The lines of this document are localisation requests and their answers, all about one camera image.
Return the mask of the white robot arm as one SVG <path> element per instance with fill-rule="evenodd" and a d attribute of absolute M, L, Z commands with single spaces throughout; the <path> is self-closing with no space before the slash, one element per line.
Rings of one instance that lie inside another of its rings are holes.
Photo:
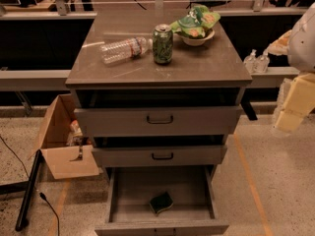
<path fill-rule="evenodd" d="M 284 80 L 274 112 L 274 128 L 292 133 L 315 108 L 315 3 L 294 25 L 288 40 L 288 63 L 300 71 Z"/>

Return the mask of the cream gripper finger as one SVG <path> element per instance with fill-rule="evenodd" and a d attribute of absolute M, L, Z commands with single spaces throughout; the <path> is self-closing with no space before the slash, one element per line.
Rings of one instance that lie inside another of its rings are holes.
<path fill-rule="evenodd" d="M 274 128 L 292 133 L 315 108 L 315 74 L 302 73 L 281 84 L 277 108 L 274 111 Z"/>

